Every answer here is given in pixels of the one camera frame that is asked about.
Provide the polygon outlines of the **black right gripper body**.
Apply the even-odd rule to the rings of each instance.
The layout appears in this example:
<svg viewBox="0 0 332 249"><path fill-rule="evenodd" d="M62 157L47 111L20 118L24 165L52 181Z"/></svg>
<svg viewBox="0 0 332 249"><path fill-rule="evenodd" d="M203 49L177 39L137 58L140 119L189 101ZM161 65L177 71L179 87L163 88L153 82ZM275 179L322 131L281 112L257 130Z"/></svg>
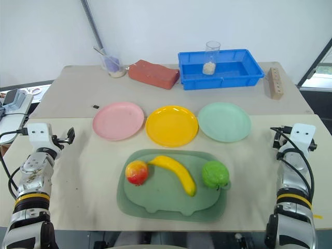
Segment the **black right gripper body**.
<svg viewBox="0 0 332 249"><path fill-rule="evenodd" d="M283 134L283 132L276 131L276 133L274 135L274 139L273 139L272 148L280 149L284 145L282 134Z"/></svg>

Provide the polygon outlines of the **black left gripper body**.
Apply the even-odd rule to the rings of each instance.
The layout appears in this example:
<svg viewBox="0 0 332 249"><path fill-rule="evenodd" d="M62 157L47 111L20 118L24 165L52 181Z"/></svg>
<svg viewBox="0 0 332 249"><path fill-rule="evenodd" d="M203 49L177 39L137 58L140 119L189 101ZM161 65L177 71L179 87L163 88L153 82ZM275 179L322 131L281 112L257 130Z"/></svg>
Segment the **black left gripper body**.
<svg viewBox="0 0 332 249"><path fill-rule="evenodd" d="M67 139L59 139L56 135L52 135L52 142L62 150L64 148L63 144L67 143Z"/></svg>

